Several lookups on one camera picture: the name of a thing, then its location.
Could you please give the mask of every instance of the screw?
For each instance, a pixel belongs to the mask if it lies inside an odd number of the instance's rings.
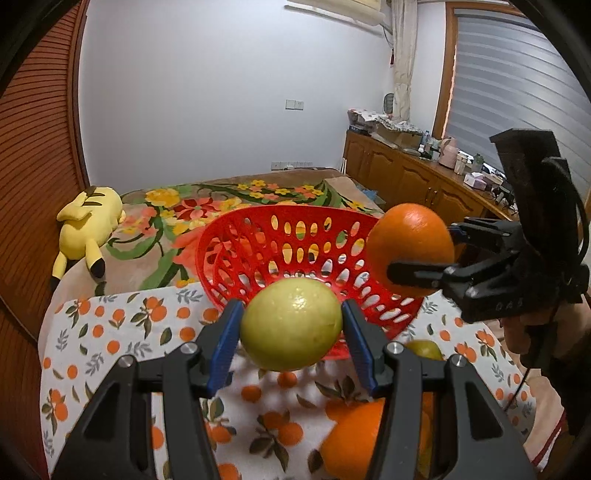
[[[117,365],[121,368],[129,368],[135,362],[135,358],[131,355],[124,355],[119,360],[117,360]]]
[[[386,345],[386,350],[393,355],[400,355],[404,352],[404,345],[398,342],[390,342]]]
[[[466,357],[464,357],[463,355],[452,355],[450,357],[450,361],[452,362],[452,365],[455,365],[459,368],[465,367],[468,363]]]
[[[197,344],[195,342],[187,342],[187,343],[184,343],[181,345],[181,351],[185,355],[192,355],[198,349],[199,349],[199,347],[197,346]]]

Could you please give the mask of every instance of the air conditioner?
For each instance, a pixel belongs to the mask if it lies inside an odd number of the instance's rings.
[[[386,16],[379,10],[380,0],[290,0],[320,10],[343,15],[368,25],[379,25]]]

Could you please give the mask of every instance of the lemon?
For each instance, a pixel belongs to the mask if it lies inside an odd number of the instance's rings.
[[[285,278],[249,303],[240,340],[260,368],[298,370],[321,360],[342,329],[340,302],[328,286],[312,278]]]
[[[435,342],[431,340],[412,340],[405,345],[410,351],[418,356],[430,358],[431,360],[443,360],[441,350]]]

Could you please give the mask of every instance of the floral blanket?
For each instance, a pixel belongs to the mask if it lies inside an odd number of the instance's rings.
[[[95,281],[83,261],[66,273],[41,327],[41,352],[53,312],[65,301],[194,282],[201,234],[208,223],[226,212],[281,204],[331,206],[382,215],[382,210],[348,177],[332,169],[291,170],[137,190],[123,195],[122,200],[126,219],[101,248],[105,278]]]

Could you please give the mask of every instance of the pikachu plush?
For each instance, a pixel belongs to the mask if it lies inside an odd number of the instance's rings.
[[[60,232],[60,252],[51,275],[53,290],[64,276],[68,260],[85,257],[90,273],[102,278],[105,260],[100,248],[124,220],[121,197],[109,187],[90,187],[62,208],[57,214],[57,221],[64,225]]]

